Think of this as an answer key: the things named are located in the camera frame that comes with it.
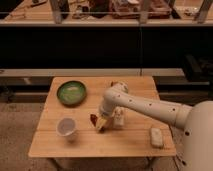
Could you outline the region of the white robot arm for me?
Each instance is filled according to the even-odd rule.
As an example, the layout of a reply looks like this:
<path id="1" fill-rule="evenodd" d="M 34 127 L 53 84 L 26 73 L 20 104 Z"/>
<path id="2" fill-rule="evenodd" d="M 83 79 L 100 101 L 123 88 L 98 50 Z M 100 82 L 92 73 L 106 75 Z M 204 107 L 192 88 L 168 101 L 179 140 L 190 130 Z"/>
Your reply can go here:
<path id="1" fill-rule="evenodd" d="M 181 171 L 213 171 L 213 101 L 194 106 L 134 96 L 118 82 L 107 88 L 99 106 L 96 130 L 100 131 L 116 107 L 144 114 L 184 131 Z"/>

